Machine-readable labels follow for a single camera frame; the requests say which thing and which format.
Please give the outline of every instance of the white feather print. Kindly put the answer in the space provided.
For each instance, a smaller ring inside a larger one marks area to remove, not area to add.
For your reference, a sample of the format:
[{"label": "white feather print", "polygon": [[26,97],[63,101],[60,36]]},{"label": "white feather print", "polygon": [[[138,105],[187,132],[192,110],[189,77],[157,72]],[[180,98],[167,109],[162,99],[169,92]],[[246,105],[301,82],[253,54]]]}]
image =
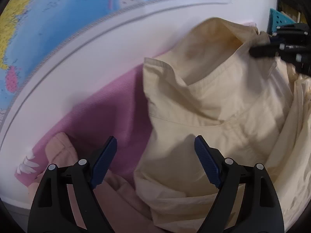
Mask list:
[{"label": "white feather print", "polygon": [[30,150],[30,151],[27,153],[26,158],[29,159],[29,160],[35,158],[35,156],[34,156],[32,150]]},{"label": "white feather print", "polygon": [[18,174],[21,174],[21,170],[19,169],[19,166],[18,166],[18,168],[16,169],[16,172],[17,172]]},{"label": "white feather print", "polygon": [[18,168],[16,169],[16,173],[17,174],[21,174],[21,173],[26,173],[26,174],[31,174],[31,173],[36,173],[37,171],[35,169],[33,169],[33,167],[39,167],[40,165],[30,161],[31,159],[34,159],[35,156],[31,151],[29,151],[23,161],[23,163],[21,163]]},{"label": "white feather print", "polygon": [[27,158],[24,160],[24,165],[29,167],[39,167],[39,165],[35,162],[29,161]]},{"label": "white feather print", "polygon": [[25,166],[24,164],[20,164],[19,169],[20,169],[22,172],[27,173],[27,174],[37,172],[35,169],[32,169],[32,168],[29,167],[29,166]]}]

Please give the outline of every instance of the blue gripper pad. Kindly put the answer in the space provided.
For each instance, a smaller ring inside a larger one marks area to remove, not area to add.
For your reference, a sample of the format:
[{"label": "blue gripper pad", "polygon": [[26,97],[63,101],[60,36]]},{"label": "blue gripper pad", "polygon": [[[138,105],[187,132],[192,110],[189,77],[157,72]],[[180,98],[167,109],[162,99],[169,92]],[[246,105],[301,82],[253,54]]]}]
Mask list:
[{"label": "blue gripper pad", "polygon": [[203,169],[210,183],[214,184],[217,188],[220,188],[220,169],[218,168],[216,162],[206,148],[204,142],[199,137],[196,137],[194,140],[194,150],[203,166]]},{"label": "blue gripper pad", "polygon": [[98,160],[92,169],[92,178],[90,181],[91,188],[96,188],[97,185],[101,184],[108,171],[108,168],[117,152],[118,143],[116,138],[112,138],[107,144],[106,149],[103,150]]}]

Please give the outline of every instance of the light pink cloth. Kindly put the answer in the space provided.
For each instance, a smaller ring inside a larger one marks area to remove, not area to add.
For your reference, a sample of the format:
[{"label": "light pink cloth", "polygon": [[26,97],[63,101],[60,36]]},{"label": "light pink cloth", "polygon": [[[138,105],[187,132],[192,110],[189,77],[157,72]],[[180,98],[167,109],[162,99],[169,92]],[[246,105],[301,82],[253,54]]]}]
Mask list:
[{"label": "light pink cloth", "polygon": [[32,149],[34,156],[26,159],[39,166],[32,167],[28,173],[18,170],[15,176],[29,186],[46,169],[45,146],[59,132],[68,134],[80,158],[87,157],[112,135],[118,140],[118,151],[110,170],[133,185],[133,171],[151,129],[140,65],[75,106],[35,145]]},{"label": "light pink cloth", "polygon": [[[65,133],[53,137],[45,148],[49,164],[58,167],[70,166],[77,162],[77,153]],[[43,173],[29,185],[29,199],[32,203]],[[72,185],[68,185],[68,194],[74,218],[78,226],[85,228],[75,199]],[[97,201],[116,233],[164,233],[153,225],[149,207],[139,199],[132,186],[122,177],[108,170],[102,184],[94,189]]]}]

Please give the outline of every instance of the teal pegboard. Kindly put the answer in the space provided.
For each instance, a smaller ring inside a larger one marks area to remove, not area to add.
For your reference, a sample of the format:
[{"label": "teal pegboard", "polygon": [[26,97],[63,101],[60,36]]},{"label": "teal pegboard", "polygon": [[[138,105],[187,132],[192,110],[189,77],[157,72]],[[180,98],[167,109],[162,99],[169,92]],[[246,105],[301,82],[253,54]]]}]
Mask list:
[{"label": "teal pegboard", "polygon": [[296,22],[288,16],[283,15],[281,12],[270,9],[270,18],[267,32],[272,34],[272,32],[276,32],[276,27],[292,23]]}]

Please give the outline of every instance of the white wall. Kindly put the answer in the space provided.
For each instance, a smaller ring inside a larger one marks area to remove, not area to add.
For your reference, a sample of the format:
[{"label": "white wall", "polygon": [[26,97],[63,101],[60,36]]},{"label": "white wall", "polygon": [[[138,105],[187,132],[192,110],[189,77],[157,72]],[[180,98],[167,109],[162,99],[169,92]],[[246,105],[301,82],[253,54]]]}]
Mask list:
[{"label": "white wall", "polygon": [[[5,121],[0,133],[0,139],[4,139],[0,151],[1,198],[15,206],[30,207],[27,188],[14,177],[15,169],[26,152],[75,104],[142,63],[144,57],[153,57],[168,50],[191,27],[206,18],[255,22],[260,30],[266,30],[269,9],[276,8],[276,1],[232,0],[227,5],[206,4],[164,11],[101,35],[78,52],[73,51],[98,35],[103,30],[102,25],[69,43],[49,59],[27,84]],[[61,61],[70,52],[73,54]],[[58,62],[56,69],[36,87]]]}]

